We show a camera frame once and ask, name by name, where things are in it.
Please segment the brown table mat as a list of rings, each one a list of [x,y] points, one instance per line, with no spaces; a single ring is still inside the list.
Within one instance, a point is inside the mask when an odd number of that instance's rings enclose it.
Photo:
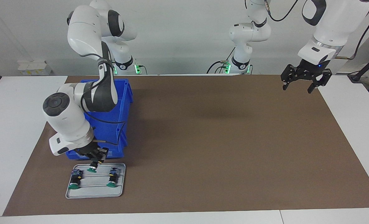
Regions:
[[[78,161],[46,124],[4,216],[369,208],[369,176],[320,91],[275,75],[137,76],[120,197],[66,199]]]

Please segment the small white box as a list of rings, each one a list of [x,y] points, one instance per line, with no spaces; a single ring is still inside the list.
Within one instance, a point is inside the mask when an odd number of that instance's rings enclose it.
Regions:
[[[46,61],[18,61],[17,71],[24,76],[49,76],[51,67]]]

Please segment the black stand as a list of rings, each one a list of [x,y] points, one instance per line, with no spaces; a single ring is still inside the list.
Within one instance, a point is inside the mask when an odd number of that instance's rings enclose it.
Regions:
[[[359,71],[351,72],[347,77],[352,83],[359,83],[361,77],[369,70],[369,62]]]

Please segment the blue plastic storage bin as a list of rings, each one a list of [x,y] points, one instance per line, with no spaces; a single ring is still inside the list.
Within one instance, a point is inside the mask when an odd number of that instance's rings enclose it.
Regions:
[[[107,159],[124,157],[124,148],[127,146],[127,120],[130,105],[133,102],[133,93],[128,79],[116,79],[115,87],[118,94],[118,103],[110,112],[90,112],[92,117],[84,114],[94,129],[100,147],[109,149]]]

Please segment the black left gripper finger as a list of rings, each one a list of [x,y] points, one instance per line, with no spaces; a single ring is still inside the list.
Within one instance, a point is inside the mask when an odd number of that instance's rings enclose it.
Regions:
[[[317,78],[313,78],[311,85],[307,89],[307,92],[308,94],[311,94],[315,88],[318,88],[319,86],[324,86],[324,85],[325,85],[324,78],[320,78],[319,80]]]
[[[293,81],[293,74],[282,74],[283,90],[285,91],[289,84]]]

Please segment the grey metal tray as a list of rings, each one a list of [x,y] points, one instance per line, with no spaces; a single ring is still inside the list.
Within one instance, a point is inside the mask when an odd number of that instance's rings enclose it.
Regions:
[[[98,166],[96,173],[88,172],[88,167],[87,164],[77,164],[73,167],[73,169],[82,170],[83,175],[79,189],[69,190],[67,187],[65,193],[67,199],[120,197],[122,195],[126,174],[126,165],[124,163],[101,164]],[[112,167],[119,168],[119,180],[116,188],[106,186]]]

